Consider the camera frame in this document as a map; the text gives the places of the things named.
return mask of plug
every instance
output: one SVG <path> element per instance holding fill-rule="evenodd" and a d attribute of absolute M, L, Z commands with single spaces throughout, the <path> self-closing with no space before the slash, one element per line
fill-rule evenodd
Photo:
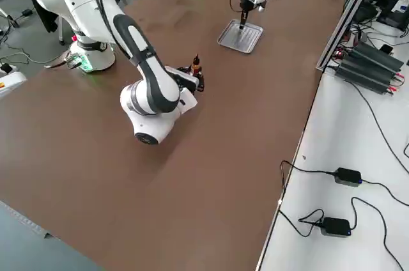
<path fill-rule="evenodd" d="M 343 238 L 351 236 L 350 222 L 346 219 L 325 217 L 319 227 L 324 236 Z"/>
<path fill-rule="evenodd" d="M 362 183 L 362 177 L 359 171 L 345 169 L 339 167 L 334 172 L 334 180 L 336 183 L 350 187 L 358 187 Z"/>

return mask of small bottle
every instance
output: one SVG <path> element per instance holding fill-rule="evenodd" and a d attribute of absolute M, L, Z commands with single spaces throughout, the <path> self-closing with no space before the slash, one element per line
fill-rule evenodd
<path fill-rule="evenodd" d="M 196 55 L 196 57 L 193 59 L 193 63 L 190 65 L 191 76 L 197 77 L 197 75 L 201 71 L 201 67 L 199 66 L 199 64 L 200 64 L 199 55 Z"/>

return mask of metal tray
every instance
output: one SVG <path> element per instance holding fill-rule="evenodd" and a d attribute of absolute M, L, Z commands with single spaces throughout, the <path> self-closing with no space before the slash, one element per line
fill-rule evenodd
<path fill-rule="evenodd" d="M 219 36 L 217 43 L 230 49 L 250 54 L 264 29 L 253 24 L 246 24 L 243 30 L 240 30 L 239 27 L 240 21 L 232 20 Z"/>

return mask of brown table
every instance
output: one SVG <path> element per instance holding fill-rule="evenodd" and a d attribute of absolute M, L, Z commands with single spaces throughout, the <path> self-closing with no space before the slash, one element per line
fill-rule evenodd
<path fill-rule="evenodd" d="M 137 0 L 127 12 L 164 63 L 200 54 L 199 105 L 146 146 L 120 107 L 139 78 L 123 56 L 44 70 L 0 102 L 0 200 L 108 270 L 254 270 L 342 4 L 269 0 L 245 55 L 217 45 L 239 16 L 228 0 Z"/>

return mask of table surface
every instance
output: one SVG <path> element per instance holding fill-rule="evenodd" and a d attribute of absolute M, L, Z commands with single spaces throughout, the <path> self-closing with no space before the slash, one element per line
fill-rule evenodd
<path fill-rule="evenodd" d="M 385 36 L 402 34 L 392 27 L 374 21 L 373 28 L 365 30 L 371 33 L 370 38 L 393 45 L 409 42 L 409 36 Z M 384 42 L 373 43 L 380 48 Z M 409 44 L 404 44 L 393 50 L 394 57 L 404 61 L 402 73 L 406 76 L 408 49 Z M 335 171 L 338 167 L 358 170 L 363 179 L 383 183 L 398 199 L 409 203 L 408 173 L 389 151 L 358 92 L 332 73 L 328 69 L 321 79 L 295 165 L 305 170 Z M 359 89 L 371 104 L 392 149 L 409 167 L 409 159 L 403 155 L 403 148 L 409 143 L 409 86 L 404 84 L 393 97 Z M 409 208 L 394 201 L 380 186 L 363 183 L 358 188 L 347 187 L 334 183 L 331 176 L 293 170 L 281 210 L 302 233 L 307 233 L 309 226 L 297 219 L 317 208 L 324 209 L 327 217 L 348 219 L 352 226 L 353 196 L 380 209 L 387 224 L 387 246 L 402 267 L 408 269 Z M 318 229 L 309 238 L 302 238 L 279 215 L 261 270 L 400 270 L 383 247 L 384 230 L 379 214 L 359 201 L 354 203 L 359 221 L 347 239 L 325 237 Z"/>
<path fill-rule="evenodd" d="M 0 101 L 0 200 L 108 270 L 254 270 L 342 5 L 269 0 L 245 55 L 217 44 L 229 0 L 137 0 L 127 13 L 165 64 L 201 56 L 198 106 L 146 146 L 120 107 L 140 78 L 122 55 L 99 74 L 44 70 Z"/>

